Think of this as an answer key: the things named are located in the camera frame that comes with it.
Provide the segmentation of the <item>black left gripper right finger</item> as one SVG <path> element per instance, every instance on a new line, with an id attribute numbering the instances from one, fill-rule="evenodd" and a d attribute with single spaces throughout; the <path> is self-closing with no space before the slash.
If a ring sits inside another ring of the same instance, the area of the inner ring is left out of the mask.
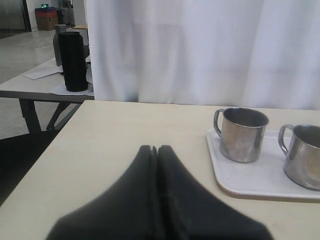
<path id="1" fill-rule="evenodd" d="M 168 240 L 271 240 L 262 223 L 228 206 L 203 187 L 163 145 L 157 155 L 157 180 Z"/>

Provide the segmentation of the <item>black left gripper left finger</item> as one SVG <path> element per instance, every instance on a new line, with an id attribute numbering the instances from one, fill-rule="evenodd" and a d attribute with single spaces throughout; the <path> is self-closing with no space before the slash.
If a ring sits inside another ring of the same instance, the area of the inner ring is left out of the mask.
<path id="1" fill-rule="evenodd" d="M 48 240 L 156 240 L 157 150 L 143 145 L 123 175 L 104 193 L 61 217 Z"/>

